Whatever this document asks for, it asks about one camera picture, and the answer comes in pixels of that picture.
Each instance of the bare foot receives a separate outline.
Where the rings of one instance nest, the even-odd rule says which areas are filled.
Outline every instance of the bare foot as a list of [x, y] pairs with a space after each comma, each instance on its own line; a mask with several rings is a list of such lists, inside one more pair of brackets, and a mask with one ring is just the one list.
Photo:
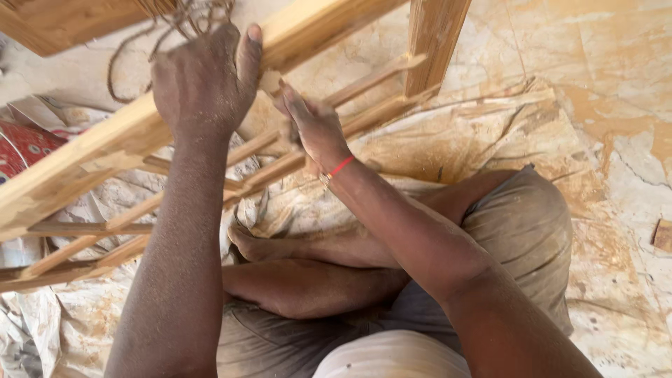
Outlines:
[[260, 239], [240, 225], [232, 225], [226, 232], [243, 257], [250, 262], [279, 260], [290, 257], [281, 239]]

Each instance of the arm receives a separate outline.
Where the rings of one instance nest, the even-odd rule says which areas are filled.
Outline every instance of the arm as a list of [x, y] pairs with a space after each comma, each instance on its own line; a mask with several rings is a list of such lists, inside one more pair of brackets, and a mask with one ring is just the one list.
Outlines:
[[[330, 109], [284, 91], [306, 152], [322, 172], [351, 155]], [[331, 189], [444, 309], [473, 377], [599, 377], [504, 268], [451, 221], [410, 200], [358, 161]]]
[[228, 141], [256, 95], [261, 29], [220, 27], [159, 57], [155, 102], [175, 137], [159, 220], [116, 333], [106, 377], [216, 377]]

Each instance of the wooden chair frame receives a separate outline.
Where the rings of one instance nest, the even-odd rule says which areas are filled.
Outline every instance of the wooden chair frame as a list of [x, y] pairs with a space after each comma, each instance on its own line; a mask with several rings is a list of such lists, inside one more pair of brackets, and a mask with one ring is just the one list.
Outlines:
[[[263, 59], [260, 74], [287, 73], [407, 0], [297, 0], [262, 23]], [[412, 0], [409, 51], [381, 70], [327, 97], [338, 107], [393, 75], [404, 73], [401, 93], [394, 93], [343, 125], [346, 138], [396, 118], [436, 96], [455, 49], [470, 0]], [[268, 131], [231, 151], [232, 166], [275, 143], [280, 134]], [[67, 143], [8, 183], [0, 186], [0, 241], [27, 236], [78, 236], [72, 243], [23, 268], [0, 270], [0, 292], [30, 289], [93, 278], [137, 258], [153, 225], [133, 223], [154, 211], [163, 199], [158, 193], [105, 223], [43, 221], [126, 169], [167, 175], [170, 161], [151, 154], [173, 140], [161, 120], [151, 93], [122, 108]], [[262, 191], [301, 169], [303, 152], [292, 152], [261, 168], [241, 182], [226, 181], [224, 206]], [[69, 258], [111, 235], [137, 235], [108, 255], [92, 261]]]

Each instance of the man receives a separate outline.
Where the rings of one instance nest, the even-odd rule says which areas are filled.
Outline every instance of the man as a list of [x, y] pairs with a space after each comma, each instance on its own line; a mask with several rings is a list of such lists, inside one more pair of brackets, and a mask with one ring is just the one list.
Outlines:
[[[411, 200], [352, 157], [332, 109], [289, 87], [279, 109], [367, 231], [231, 229], [254, 263], [222, 269], [226, 146], [255, 98], [261, 29], [238, 40], [225, 25], [155, 63], [175, 155], [106, 376], [599, 376], [565, 336], [571, 221], [552, 184], [527, 167]], [[386, 299], [372, 322], [326, 318]]]

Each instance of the red container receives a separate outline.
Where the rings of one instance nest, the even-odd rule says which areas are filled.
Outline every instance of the red container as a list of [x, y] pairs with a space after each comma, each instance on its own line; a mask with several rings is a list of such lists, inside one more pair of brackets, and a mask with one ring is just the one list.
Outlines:
[[0, 184], [65, 144], [63, 138], [0, 120]]

